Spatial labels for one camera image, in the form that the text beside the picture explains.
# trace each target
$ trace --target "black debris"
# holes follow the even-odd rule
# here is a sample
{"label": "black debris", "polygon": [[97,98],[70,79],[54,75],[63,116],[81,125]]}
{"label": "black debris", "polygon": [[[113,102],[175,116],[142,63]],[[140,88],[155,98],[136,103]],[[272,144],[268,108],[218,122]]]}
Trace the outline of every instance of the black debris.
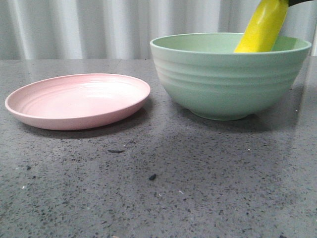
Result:
{"label": "black debris", "polygon": [[155,180],[156,177],[157,177],[157,175],[156,175],[156,174],[153,174],[153,175],[151,175],[151,176],[149,177],[149,180],[153,181],[153,180]]}
{"label": "black debris", "polygon": [[108,150],[110,153],[122,153],[125,150]]}

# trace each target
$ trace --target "gray countertop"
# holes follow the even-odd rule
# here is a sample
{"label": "gray countertop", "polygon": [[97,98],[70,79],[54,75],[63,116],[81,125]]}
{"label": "gray countertop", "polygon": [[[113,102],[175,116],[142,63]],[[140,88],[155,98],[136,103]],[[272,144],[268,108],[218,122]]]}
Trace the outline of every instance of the gray countertop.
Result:
{"label": "gray countertop", "polygon": [[[4,107],[21,86],[78,73],[134,76],[151,94],[82,131]],[[274,107],[213,121],[174,103],[151,60],[0,61],[0,238],[316,238],[316,74],[310,57]]]}

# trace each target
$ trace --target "white curtain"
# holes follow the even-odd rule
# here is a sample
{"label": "white curtain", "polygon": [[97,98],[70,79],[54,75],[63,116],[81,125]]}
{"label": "white curtain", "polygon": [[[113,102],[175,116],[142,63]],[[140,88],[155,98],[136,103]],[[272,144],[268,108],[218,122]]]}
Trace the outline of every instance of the white curtain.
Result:
{"label": "white curtain", "polygon": [[[0,0],[0,59],[147,59],[153,38],[244,32],[260,0]],[[290,7],[282,35],[312,42],[317,0]]]}

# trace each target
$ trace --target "speckled granite countertop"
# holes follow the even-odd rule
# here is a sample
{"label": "speckled granite countertop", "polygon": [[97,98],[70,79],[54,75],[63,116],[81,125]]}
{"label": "speckled granite countertop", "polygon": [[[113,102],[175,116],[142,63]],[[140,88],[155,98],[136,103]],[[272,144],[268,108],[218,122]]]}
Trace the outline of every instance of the speckled granite countertop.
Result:
{"label": "speckled granite countertop", "polygon": [[[4,107],[31,82],[93,72],[138,77],[149,100],[84,131]],[[172,102],[151,60],[4,60],[0,86],[0,238],[317,237],[317,57],[277,105],[228,122]]]}

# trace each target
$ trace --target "curtain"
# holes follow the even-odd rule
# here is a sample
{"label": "curtain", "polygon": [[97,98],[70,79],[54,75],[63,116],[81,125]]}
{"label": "curtain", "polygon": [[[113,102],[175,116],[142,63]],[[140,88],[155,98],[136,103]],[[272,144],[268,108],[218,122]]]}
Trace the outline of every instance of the curtain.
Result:
{"label": "curtain", "polygon": [[[156,37],[244,32],[259,2],[0,0],[0,59],[148,59]],[[317,56],[317,0],[290,7],[280,34]]]}

